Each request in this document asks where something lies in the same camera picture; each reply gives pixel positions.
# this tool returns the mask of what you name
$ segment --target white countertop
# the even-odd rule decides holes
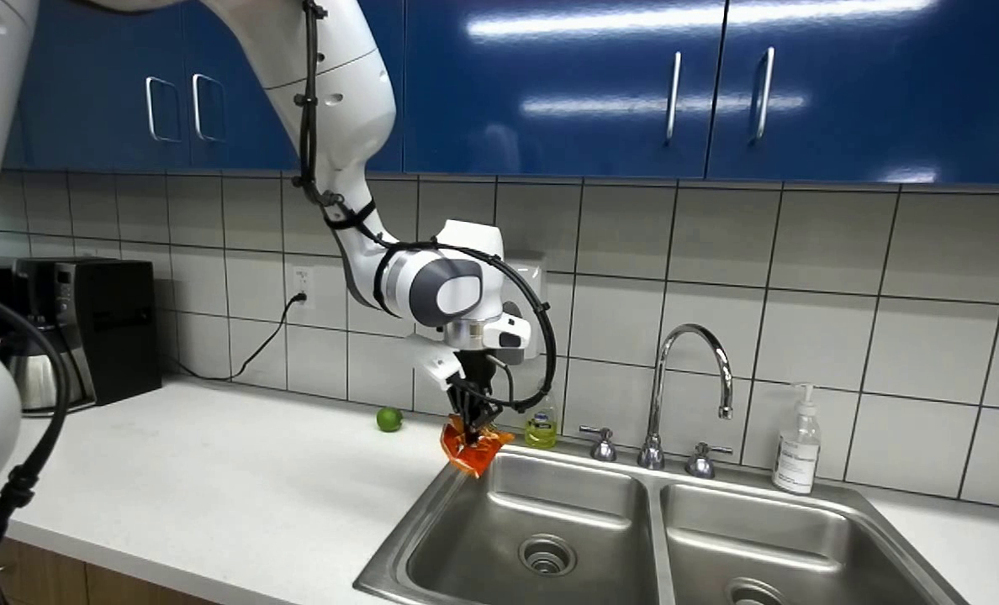
[[[24,419],[21,452],[39,436]],[[75,415],[9,537],[211,602],[335,602],[443,469],[436,423],[168,383]],[[971,602],[999,605],[999,511],[863,492]]]

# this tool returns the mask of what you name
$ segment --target electrical outlet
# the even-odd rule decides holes
[[[317,312],[319,310],[319,274],[310,265],[297,265],[290,274],[290,297],[304,294],[306,298],[300,304],[300,310]]]

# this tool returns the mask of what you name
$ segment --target sink basin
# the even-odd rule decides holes
[[[442,472],[355,587],[391,602],[960,605],[857,493],[761,475],[698,480],[504,446],[484,480]]]

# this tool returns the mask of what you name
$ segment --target faucet handle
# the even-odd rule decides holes
[[[579,435],[591,435],[591,436],[598,436],[596,443],[591,443],[591,459],[596,462],[619,462],[619,452],[613,446],[613,432],[610,427],[579,427]]]
[[[698,442],[698,443],[697,443],[697,453],[685,462],[685,472],[697,475],[697,479],[712,479],[715,469],[712,469],[708,453],[723,453],[723,459],[731,459],[732,452],[708,446],[708,443]]]

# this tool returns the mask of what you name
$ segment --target lime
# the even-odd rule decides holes
[[[384,432],[384,435],[398,435],[400,423],[402,423],[402,415],[400,415],[398,407],[380,407],[380,409],[372,415],[372,419],[378,419],[378,432]]]

